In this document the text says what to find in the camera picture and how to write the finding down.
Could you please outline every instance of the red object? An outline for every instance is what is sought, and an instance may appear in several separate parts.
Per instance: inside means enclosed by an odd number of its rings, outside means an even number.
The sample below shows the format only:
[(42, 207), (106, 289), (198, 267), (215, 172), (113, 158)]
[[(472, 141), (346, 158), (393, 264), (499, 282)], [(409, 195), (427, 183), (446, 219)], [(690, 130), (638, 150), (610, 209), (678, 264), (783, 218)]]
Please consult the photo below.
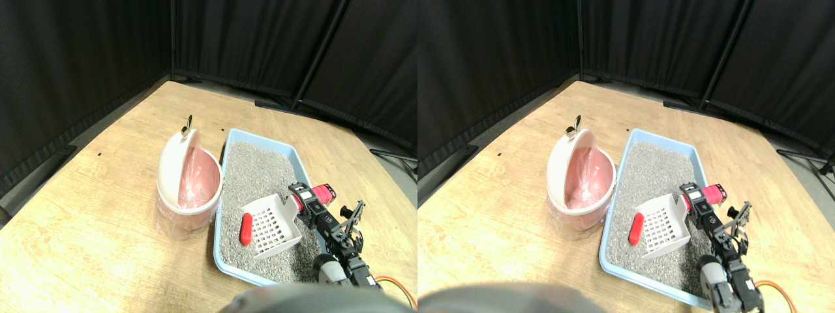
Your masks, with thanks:
[(329, 184), (320, 184), (313, 187), (313, 193), (316, 194), (322, 204), (329, 204), (337, 197), (337, 192), (333, 191)]
[(244, 221), (240, 224), (240, 242), (249, 245), (252, 241), (252, 215), (244, 213)]
[(299, 198), (296, 197), (295, 194), (291, 194), (290, 197), (292, 197), (293, 200), (295, 200), (296, 206), (299, 207), (299, 212), (301, 212), (301, 209), (304, 209), (305, 207), (304, 207), (304, 205), (301, 205), (301, 201), (299, 200)]
[(632, 229), (629, 231), (629, 243), (631, 245), (638, 245), (640, 240), (640, 231), (644, 228), (644, 215), (639, 213), (635, 215), (632, 220)]
[(687, 210), (693, 209), (693, 204), (690, 204), (690, 198), (687, 198), (686, 194), (681, 195), (681, 201), (684, 201), (684, 204), (687, 205)]
[(705, 198), (707, 198), (707, 203), (709, 204), (720, 204), (727, 198), (727, 194), (720, 184), (702, 188), (701, 192), (705, 194)]

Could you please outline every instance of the wooden table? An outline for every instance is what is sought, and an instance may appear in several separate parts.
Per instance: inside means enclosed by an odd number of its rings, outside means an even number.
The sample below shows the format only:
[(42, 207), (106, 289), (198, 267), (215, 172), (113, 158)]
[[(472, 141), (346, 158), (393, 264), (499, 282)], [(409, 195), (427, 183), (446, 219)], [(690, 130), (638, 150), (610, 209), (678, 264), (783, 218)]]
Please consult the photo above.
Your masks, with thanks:
[[(598, 260), (601, 230), (572, 241), (546, 229), (546, 164), (578, 114), (617, 163), (633, 128), (696, 146), (708, 181), (730, 193), (726, 205), (753, 204), (746, 227), (751, 248), (743, 257), (751, 276), (777, 282), (800, 311), (835, 311), (835, 234), (757, 130), (579, 82), (501, 134), (421, 206), (419, 295), (533, 280), (574, 287), (611, 312), (694, 310), (605, 273)], [(769, 311), (787, 311), (776, 291), (762, 292)]]
[(417, 212), (354, 133), (168, 82), (81, 150), (0, 230), (0, 311), (216, 311), (254, 288), (217, 269), (213, 231), (179, 241), (154, 227), (159, 152), (189, 114), (215, 156), (231, 128), (293, 145), (311, 182), (337, 189), (334, 215), (364, 199), (363, 259), (372, 274), (415, 289)]

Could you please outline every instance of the red cylindrical object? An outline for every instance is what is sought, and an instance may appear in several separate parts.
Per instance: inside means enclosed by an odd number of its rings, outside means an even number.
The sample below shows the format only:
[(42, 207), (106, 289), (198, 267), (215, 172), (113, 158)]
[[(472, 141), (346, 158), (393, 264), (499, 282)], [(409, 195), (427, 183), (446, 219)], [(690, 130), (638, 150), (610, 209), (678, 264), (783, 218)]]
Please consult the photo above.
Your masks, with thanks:
[(244, 213), (244, 220), (240, 223), (240, 242), (249, 245), (252, 242), (252, 215)]
[(720, 204), (727, 198), (727, 194), (720, 184), (702, 188), (701, 192), (705, 194), (705, 198), (707, 198), (707, 203), (709, 204)]
[(337, 197), (337, 192), (333, 191), (329, 184), (320, 184), (313, 187), (313, 193), (316, 194), (322, 204), (329, 204)]
[(644, 229), (644, 215), (639, 213), (635, 215), (632, 220), (632, 229), (629, 231), (629, 243), (631, 245), (638, 245), (640, 240), (640, 232)]

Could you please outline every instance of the metal pole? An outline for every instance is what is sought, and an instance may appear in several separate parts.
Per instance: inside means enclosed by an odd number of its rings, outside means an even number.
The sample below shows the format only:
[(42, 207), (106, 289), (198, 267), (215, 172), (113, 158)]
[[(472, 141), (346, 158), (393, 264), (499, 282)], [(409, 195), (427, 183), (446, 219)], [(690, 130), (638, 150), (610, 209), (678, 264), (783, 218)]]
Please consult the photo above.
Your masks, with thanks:
[(583, 75), (583, 3), (577, 0), (577, 33), (579, 34), (579, 80), (585, 80)]
[(310, 82), (313, 80), (313, 74), (319, 69), (319, 64), (321, 63), (322, 59), (325, 57), (325, 52), (327, 51), (328, 46), (331, 45), (331, 41), (333, 40), (334, 34), (336, 34), (337, 29), (339, 28), (339, 23), (342, 22), (342, 17), (345, 16), (345, 11), (347, 10), (349, 0), (341, 0), (339, 2), (339, 7), (337, 7), (337, 12), (333, 16), (333, 20), (331, 20), (331, 25), (327, 29), (327, 33), (325, 33), (325, 37), (322, 39), (321, 45), (319, 45), (319, 50), (316, 51), (316, 56), (313, 58), (313, 62), (311, 66), (307, 69), (307, 74), (305, 75), (305, 79), (301, 81), (301, 86), (299, 90), (296, 92), (296, 96), (293, 97), (293, 104), (290, 106), (290, 109), (298, 109), (299, 104), (301, 103), (301, 99), (304, 98), (305, 93), (307, 93), (307, 88), (310, 87)]
[(174, 52), (175, 52), (175, 21), (174, 21), (174, 0), (171, 0), (171, 81), (174, 81)]
[(751, 12), (751, 8), (753, 6), (754, 0), (745, 0), (745, 2), (742, 3), (742, 9), (739, 17), (736, 18), (736, 22), (734, 22), (733, 30), (731, 30), (731, 36), (728, 38), (727, 43), (725, 43), (725, 48), (722, 49), (722, 55), (719, 57), (719, 63), (716, 64), (716, 68), (713, 70), (711, 81), (707, 84), (707, 89), (701, 96), (699, 111), (704, 111), (707, 108), (707, 103), (711, 99), (713, 91), (716, 88), (716, 81), (719, 80), (719, 76), (725, 69), (725, 63), (727, 63), (727, 59), (731, 55), (731, 51), (736, 45), (737, 39), (739, 39), (739, 33), (742, 30), (742, 26), (745, 25), (745, 21), (748, 19), (748, 13)]

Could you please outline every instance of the cable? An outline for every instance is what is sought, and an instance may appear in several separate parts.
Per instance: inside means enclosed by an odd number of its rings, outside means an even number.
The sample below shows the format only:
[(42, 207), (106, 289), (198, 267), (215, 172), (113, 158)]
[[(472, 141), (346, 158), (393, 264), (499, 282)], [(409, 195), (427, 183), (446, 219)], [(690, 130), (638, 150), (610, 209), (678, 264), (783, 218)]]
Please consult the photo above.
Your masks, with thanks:
[(769, 285), (771, 287), (774, 287), (774, 289), (777, 289), (777, 291), (780, 291), (780, 293), (783, 295), (783, 297), (786, 298), (786, 301), (788, 301), (788, 309), (791, 312), (797, 312), (797, 309), (794, 307), (794, 302), (792, 302), (792, 298), (789, 298), (786, 291), (783, 290), (777, 283), (775, 283), (773, 281), (770, 281), (770, 280), (760, 280), (760, 281), (754, 283), (755, 287), (759, 287), (761, 285)]
[(377, 277), (374, 278), (374, 280), (376, 280), (377, 282), (388, 281), (388, 282), (396, 285), (397, 288), (400, 288), (400, 291), (402, 291), (403, 294), (406, 295), (406, 299), (409, 300), (409, 306), (411, 306), (415, 310), (418, 309), (418, 303), (417, 303), (418, 301), (415, 300), (415, 298), (412, 296), (412, 294), (409, 293), (409, 290), (406, 290), (406, 287), (403, 286), (403, 284), (401, 284), (399, 281), (397, 281), (397, 280), (395, 280), (395, 279), (393, 279), (392, 277), (389, 277), (389, 276), (377, 276)]

